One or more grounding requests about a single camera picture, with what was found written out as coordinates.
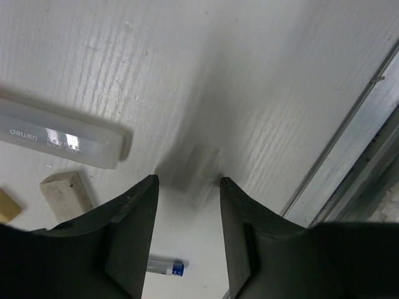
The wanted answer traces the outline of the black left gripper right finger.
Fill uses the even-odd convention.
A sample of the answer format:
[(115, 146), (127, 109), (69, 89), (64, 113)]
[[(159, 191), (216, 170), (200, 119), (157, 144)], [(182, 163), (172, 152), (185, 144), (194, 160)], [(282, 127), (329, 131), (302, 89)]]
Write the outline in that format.
[(398, 224), (301, 227), (220, 180), (231, 298), (397, 298)]

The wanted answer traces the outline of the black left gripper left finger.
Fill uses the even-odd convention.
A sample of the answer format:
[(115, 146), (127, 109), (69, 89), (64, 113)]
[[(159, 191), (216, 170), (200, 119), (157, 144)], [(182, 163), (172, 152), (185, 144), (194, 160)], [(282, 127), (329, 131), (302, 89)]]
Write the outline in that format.
[(2, 298), (140, 298), (158, 205), (154, 174), (52, 229), (1, 226)]

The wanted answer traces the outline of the blue ballpoint pen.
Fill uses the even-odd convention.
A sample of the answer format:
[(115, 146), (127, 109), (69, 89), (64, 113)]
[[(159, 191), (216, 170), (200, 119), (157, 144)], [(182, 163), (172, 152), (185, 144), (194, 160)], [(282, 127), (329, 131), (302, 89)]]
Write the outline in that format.
[(147, 262), (147, 272), (182, 277), (185, 265), (181, 260), (151, 255)]

